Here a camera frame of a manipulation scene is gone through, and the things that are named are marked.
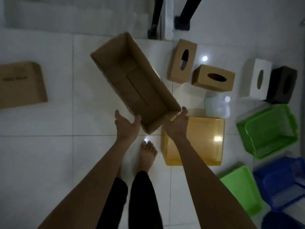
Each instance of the pant leg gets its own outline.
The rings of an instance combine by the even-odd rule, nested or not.
[[[129,229],[163,228],[153,185],[145,171],[137,173],[129,201]]]
[[[126,183],[120,178],[115,178],[96,229],[119,227],[127,194]]]

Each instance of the orange translucent container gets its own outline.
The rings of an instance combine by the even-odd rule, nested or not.
[[[222,162],[224,119],[189,117],[186,137],[206,165]],[[162,154],[166,165],[182,165],[178,149],[163,127]]]

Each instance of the basket handle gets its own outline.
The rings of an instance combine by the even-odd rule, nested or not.
[[[294,130],[298,129],[298,125],[296,124],[295,117],[291,113],[289,114],[289,121],[290,121],[292,129],[294,129]]]

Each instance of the green plastic tray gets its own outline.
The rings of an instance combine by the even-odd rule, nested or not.
[[[250,217],[263,209],[263,200],[246,166],[242,166],[220,179]]]
[[[265,109],[236,126],[245,150],[259,160],[298,141],[295,117],[286,104]]]

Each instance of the person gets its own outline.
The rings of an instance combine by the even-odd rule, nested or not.
[[[231,192],[199,157],[186,137],[187,109],[164,124],[179,151],[186,180],[201,228],[254,229],[251,218]],[[128,192],[120,177],[123,156],[137,138],[141,116],[130,123],[115,112],[117,138],[84,179],[56,206],[38,227],[117,228]],[[153,186],[148,176],[157,155],[151,142],[140,145],[140,161],[132,183],[129,202],[129,229],[163,228]]]

